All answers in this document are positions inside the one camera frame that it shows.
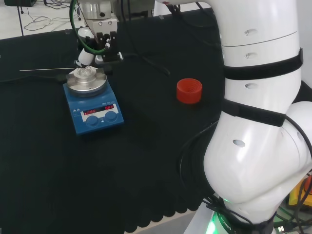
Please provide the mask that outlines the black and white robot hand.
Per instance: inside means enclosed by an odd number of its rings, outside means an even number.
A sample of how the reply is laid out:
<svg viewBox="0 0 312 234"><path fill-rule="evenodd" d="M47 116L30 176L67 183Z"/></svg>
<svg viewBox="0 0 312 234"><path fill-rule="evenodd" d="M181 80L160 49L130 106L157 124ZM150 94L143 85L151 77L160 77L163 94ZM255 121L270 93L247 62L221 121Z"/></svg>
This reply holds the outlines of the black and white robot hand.
<svg viewBox="0 0 312 234"><path fill-rule="evenodd" d="M100 67L112 62L121 62L123 55L117 44L118 19L88 19L86 26L76 28L74 21L71 26L78 41L80 54L75 60L75 66L84 68L86 66Z"/></svg>

